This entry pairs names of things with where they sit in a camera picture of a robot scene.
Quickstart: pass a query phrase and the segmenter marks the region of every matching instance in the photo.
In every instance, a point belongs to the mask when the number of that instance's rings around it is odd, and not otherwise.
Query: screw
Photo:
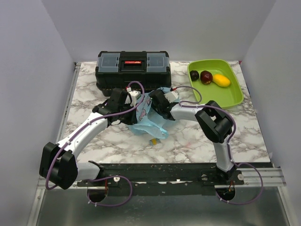
[[[239,180],[244,180],[244,175],[242,175],[242,174],[240,173],[240,174],[237,175],[237,178],[238,178]]]
[[[114,181],[117,183],[120,181],[120,178],[119,177],[114,177]]]

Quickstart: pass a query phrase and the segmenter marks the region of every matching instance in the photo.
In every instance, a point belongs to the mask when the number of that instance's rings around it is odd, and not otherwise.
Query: wire
[[[191,88],[191,89],[196,90],[194,87],[191,87],[191,86],[179,86],[179,87],[176,87],[176,89],[177,89],[177,88],[182,88],[182,87],[185,87],[185,88]],[[200,93],[198,90],[197,90],[197,92],[198,92],[198,94],[199,94],[199,96],[200,96],[200,99],[202,100],[202,95],[201,95],[201,93]],[[235,123],[234,118],[233,118],[227,111],[225,111],[225,110],[223,110],[223,109],[221,109],[221,108],[219,108],[219,107],[209,106],[209,105],[182,105],[182,103],[184,103],[184,102],[185,102],[185,103],[191,103],[191,104],[198,104],[200,101],[199,101],[199,102],[180,101],[180,102],[179,102],[179,106],[180,106],[180,107],[187,107],[187,108],[207,107],[207,108],[212,108],[212,109],[215,109],[215,110],[217,110],[217,111],[221,111],[221,112],[225,113],[225,114],[231,119],[231,121],[232,121],[232,123],[233,123],[233,131],[232,131],[232,133],[229,135],[229,137],[228,137],[228,139],[227,139],[227,150],[228,150],[228,155],[229,155],[230,161],[231,161],[237,168],[239,168],[241,165],[247,165],[247,166],[250,166],[251,168],[253,168],[253,169],[258,173],[258,176],[259,176],[259,178],[260,178],[260,181],[261,181],[261,189],[260,189],[260,192],[259,192],[258,195],[257,195],[255,198],[253,198],[252,200],[247,201],[247,202],[241,202],[241,203],[238,203],[238,202],[230,202],[230,201],[224,200],[223,198],[221,198],[221,197],[219,196],[218,193],[216,193],[216,195],[219,197],[220,201],[225,202],[225,203],[228,203],[228,204],[233,204],[233,205],[246,205],[246,204],[250,204],[250,203],[256,201],[256,200],[261,196],[261,194],[262,194],[262,192],[263,192],[263,179],[262,179],[262,176],[261,176],[260,172],[259,172],[253,165],[251,165],[251,164],[249,164],[249,163],[247,163],[247,162],[241,162],[241,163],[239,163],[239,164],[236,164],[236,163],[234,162],[234,159],[233,159],[233,156],[232,156],[231,147],[230,147],[230,140],[231,140],[231,138],[233,137],[234,133],[236,132],[236,128],[237,128],[237,127],[236,127],[236,123]]]
[[[190,89],[193,89],[195,90],[198,94],[199,94],[199,97],[200,97],[200,100],[197,101],[197,102],[193,102],[193,101],[189,101],[189,100],[182,100],[179,102],[179,105],[181,106],[182,103],[189,103],[189,104],[199,104],[201,103],[203,97],[202,97],[202,94],[200,93],[200,91],[192,86],[177,86],[176,88],[174,88],[173,90],[176,90],[177,88],[190,88]]]
[[[111,178],[115,178],[115,177],[125,179],[128,182],[128,184],[130,185],[130,194],[128,195],[127,199],[125,199],[123,202],[118,203],[118,204],[101,204],[101,203],[97,203],[97,202],[92,202],[91,199],[90,199],[89,193],[88,193],[87,194],[87,198],[89,199],[88,203],[92,203],[92,204],[97,205],[97,206],[106,206],[106,207],[117,207],[117,206],[121,206],[121,205],[127,203],[131,199],[132,193],[133,193],[132,183],[128,178],[126,178],[124,176],[116,175],[116,176],[109,176],[109,177],[106,177],[106,178],[101,178],[101,179],[96,179],[96,180],[89,180],[89,181],[98,182],[98,181],[107,180],[107,179],[111,179]]]
[[[104,189],[105,189],[105,194],[107,194],[108,193],[108,180],[105,180]]]
[[[143,102],[143,100],[144,100],[144,88],[143,88],[143,85],[142,85],[140,82],[138,82],[138,81],[132,81],[132,82],[130,82],[130,83],[128,84],[128,86],[131,86],[133,83],[138,84],[138,85],[140,86],[141,90],[142,90],[142,98],[141,98],[141,100],[139,101],[139,103],[138,103],[136,106],[134,106],[134,107],[132,107],[131,109],[128,109],[128,110],[126,110],[126,111],[124,111],[124,112],[119,112],[119,113],[114,113],[114,114],[103,115],[103,116],[100,116],[100,117],[97,117],[97,118],[91,120],[89,123],[87,123],[87,124],[85,124],[84,126],[82,126],[82,127],[81,127],[81,128],[80,128],[80,129],[79,129],[79,130],[78,130],[78,131],[77,131],[77,132],[69,139],[69,141],[66,142],[66,143],[60,148],[60,150],[58,150],[58,152],[57,152],[56,155],[54,156],[54,158],[53,158],[53,160],[52,160],[52,162],[51,162],[51,164],[50,164],[50,167],[49,167],[47,176],[46,176],[46,184],[45,184],[45,187],[46,187],[47,190],[52,190],[52,189],[54,189],[55,187],[57,187],[57,185],[54,185],[54,186],[52,186],[52,187],[49,187],[49,179],[50,179],[50,175],[51,175],[52,169],[53,169],[53,167],[54,167],[54,165],[55,165],[55,162],[56,162],[57,158],[60,156],[61,152],[62,152],[62,151],[70,144],[70,142],[72,142],[72,141],[75,139],[75,137],[76,137],[79,133],[81,133],[87,126],[89,126],[91,123],[93,123],[93,122],[95,122],[95,121],[97,121],[97,120],[105,119],[105,118],[108,118],[108,117],[118,116],[118,115],[122,115],[122,114],[129,113],[129,112],[135,110],[135,109]]]
[[[216,192],[216,195],[220,199],[220,201],[228,203],[228,204],[232,204],[232,205],[247,205],[247,204],[250,204],[250,203],[256,201],[257,199],[259,199],[259,197],[261,196],[261,194],[263,192],[263,179],[262,179],[262,176],[261,176],[260,172],[254,166],[252,166],[251,164],[249,164],[247,162],[241,162],[238,165],[235,163],[235,165],[237,167],[240,167],[241,165],[250,166],[250,167],[252,167],[258,173],[258,176],[259,176],[260,182],[261,182],[261,188],[260,188],[260,191],[259,191],[258,195],[255,198],[253,198],[253,199],[251,199],[249,201],[246,201],[246,202],[230,202],[230,201],[227,201],[227,200],[224,200],[223,198],[221,198],[220,195],[217,192]]]
[[[232,183],[233,183],[233,180],[231,180],[231,182],[230,182],[230,186],[228,188],[229,192],[231,191],[231,185],[232,185]]]

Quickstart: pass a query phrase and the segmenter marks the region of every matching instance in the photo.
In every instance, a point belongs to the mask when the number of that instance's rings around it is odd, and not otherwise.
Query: plum
[[[213,76],[209,71],[201,72],[201,82],[205,85],[208,85],[212,82]]]
[[[196,81],[196,80],[198,80],[198,78],[199,78],[199,74],[198,74],[197,71],[191,71],[191,72],[190,72],[190,77],[191,77],[191,80],[192,80],[192,81]]]

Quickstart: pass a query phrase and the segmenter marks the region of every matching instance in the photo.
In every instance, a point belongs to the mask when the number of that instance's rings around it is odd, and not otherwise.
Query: small yellow object
[[[159,143],[161,143],[161,141],[158,138],[153,138],[153,139],[149,140],[149,144],[151,146],[154,146],[154,145],[159,144]]]
[[[213,76],[212,81],[216,85],[221,86],[221,87],[227,87],[231,84],[230,80],[226,76],[223,76],[221,74],[215,74]]]

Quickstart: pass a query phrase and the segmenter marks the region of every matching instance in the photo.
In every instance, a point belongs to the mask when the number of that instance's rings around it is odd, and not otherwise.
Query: toolbox lid
[[[99,72],[118,72],[120,53],[102,53],[97,60]]]
[[[165,53],[147,53],[146,72],[166,72],[169,58]]]

